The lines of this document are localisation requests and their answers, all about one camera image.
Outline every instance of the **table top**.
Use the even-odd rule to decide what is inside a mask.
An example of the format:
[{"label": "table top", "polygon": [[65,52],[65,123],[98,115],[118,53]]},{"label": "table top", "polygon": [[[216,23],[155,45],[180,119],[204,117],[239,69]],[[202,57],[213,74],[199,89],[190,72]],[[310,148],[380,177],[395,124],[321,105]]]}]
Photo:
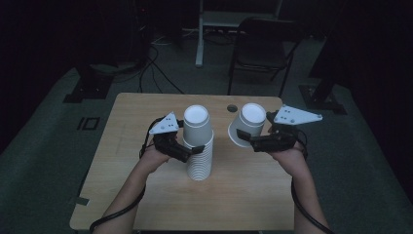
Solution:
[{"label": "table top", "polygon": [[[138,161],[149,125],[172,111],[178,120],[193,104],[203,105],[214,130],[210,176],[191,179],[186,164],[169,160],[147,180],[134,229],[138,230],[292,230],[294,204],[291,177],[266,153],[238,147],[228,126],[240,110],[254,102],[267,111],[280,109],[278,97],[119,94],[106,123],[80,197],[70,220],[75,230],[89,229],[120,190]],[[266,121],[262,135],[267,134]],[[182,129],[178,142],[182,143]]]}]

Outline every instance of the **dark background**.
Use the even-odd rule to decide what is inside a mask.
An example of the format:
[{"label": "dark background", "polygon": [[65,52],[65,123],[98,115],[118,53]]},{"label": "dark background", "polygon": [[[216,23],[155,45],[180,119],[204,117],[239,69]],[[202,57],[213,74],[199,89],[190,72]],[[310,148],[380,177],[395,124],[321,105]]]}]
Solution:
[{"label": "dark background", "polygon": [[[0,4],[0,152],[59,77],[79,62],[140,62],[154,28],[179,43],[181,27],[198,26],[199,6],[193,0]],[[210,0],[206,10],[250,11],[254,6],[254,11],[266,12],[273,5]],[[413,4],[407,0],[289,0],[280,15],[305,23],[314,37],[326,38],[309,76],[332,80],[352,92],[410,200],[412,16]]]}]

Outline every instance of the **dark wall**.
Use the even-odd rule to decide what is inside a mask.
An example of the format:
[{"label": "dark wall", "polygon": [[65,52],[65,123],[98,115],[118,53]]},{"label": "dark wall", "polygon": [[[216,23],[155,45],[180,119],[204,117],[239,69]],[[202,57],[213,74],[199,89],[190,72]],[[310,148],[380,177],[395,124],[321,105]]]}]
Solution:
[{"label": "dark wall", "polygon": [[348,87],[413,201],[413,4],[348,1],[312,76]]},{"label": "dark wall", "polygon": [[97,1],[1,1],[0,153],[81,59],[116,65]]}]

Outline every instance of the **chair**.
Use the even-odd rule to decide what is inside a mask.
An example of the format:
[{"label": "chair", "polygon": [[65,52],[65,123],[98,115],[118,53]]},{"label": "chair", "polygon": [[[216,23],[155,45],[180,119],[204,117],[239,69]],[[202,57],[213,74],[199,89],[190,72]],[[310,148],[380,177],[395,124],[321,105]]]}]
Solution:
[{"label": "chair", "polygon": [[294,21],[244,19],[237,29],[237,37],[234,42],[227,95],[231,94],[235,69],[274,72],[271,81],[281,70],[285,70],[279,92],[279,97],[281,97],[294,51],[304,37],[303,28]]}]

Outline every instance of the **hand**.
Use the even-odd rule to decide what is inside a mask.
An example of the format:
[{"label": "hand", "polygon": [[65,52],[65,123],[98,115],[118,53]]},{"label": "hand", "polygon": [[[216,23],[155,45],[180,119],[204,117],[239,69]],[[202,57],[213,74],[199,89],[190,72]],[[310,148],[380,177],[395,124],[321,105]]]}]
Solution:
[{"label": "hand", "polygon": [[142,158],[137,163],[137,167],[139,170],[149,175],[154,173],[161,165],[167,162],[170,157],[166,154],[161,153],[155,148],[155,145],[151,145],[146,148],[145,152],[142,155]]},{"label": "hand", "polygon": [[294,147],[285,151],[267,153],[278,161],[282,168],[292,177],[303,177],[308,176],[310,171],[302,151],[303,146],[295,142]]}]

